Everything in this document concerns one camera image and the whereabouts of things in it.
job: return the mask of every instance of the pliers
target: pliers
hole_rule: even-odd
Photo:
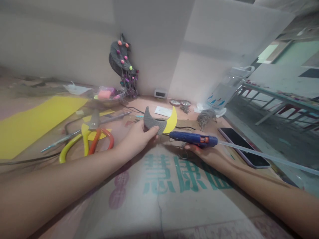
[[[65,163],[65,158],[66,158],[66,154],[69,151],[69,149],[77,142],[80,140],[80,138],[83,137],[83,143],[84,143],[84,156],[93,154],[95,152],[95,148],[97,145],[97,142],[99,141],[100,135],[103,132],[105,135],[107,135],[110,139],[110,145],[108,147],[108,150],[113,148],[114,146],[114,137],[113,135],[104,128],[99,128],[100,125],[100,115],[99,115],[99,111],[95,110],[93,115],[92,115],[92,119],[89,123],[89,130],[87,130],[83,135],[79,134],[77,136],[75,136],[61,151],[60,153],[60,157],[59,157],[59,162],[60,163]],[[96,135],[94,137],[94,140],[92,142],[91,147],[89,148],[89,134],[92,131],[96,131]]]

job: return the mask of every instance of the blue glue gun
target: blue glue gun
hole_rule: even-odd
[[[218,138],[209,135],[200,135],[194,133],[185,133],[179,131],[172,131],[171,133],[163,133],[172,139],[177,141],[183,141],[190,144],[195,144],[200,148],[214,147],[218,144]]]

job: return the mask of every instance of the purple phone case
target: purple phone case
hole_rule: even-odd
[[[230,140],[230,138],[224,133],[223,130],[221,130],[220,128],[218,129],[218,131],[224,136],[224,138],[229,142],[233,144],[233,141]],[[251,161],[243,154],[243,152],[239,149],[234,148],[234,150],[237,151],[237,153],[239,153],[239,155],[243,158],[243,160],[245,160],[245,162],[252,168],[270,168],[271,165],[269,164],[268,166],[255,166],[251,163]]]

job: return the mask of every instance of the water bottle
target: water bottle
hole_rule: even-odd
[[[222,83],[206,100],[206,105],[215,111],[220,111],[225,107],[238,87],[243,84],[245,78],[250,76],[255,70],[253,66],[233,67],[224,77]]]

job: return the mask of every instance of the gray felt crescent moon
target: gray felt crescent moon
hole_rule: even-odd
[[[157,134],[161,135],[163,133],[164,129],[166,128],[167,123],[165,120],[159,121],[159,120],[154,119],[150,114],[149,107],[147,106],[145,109],[145,114],[144,114],[144,124],[148,129],[158,125],[159,131]]]

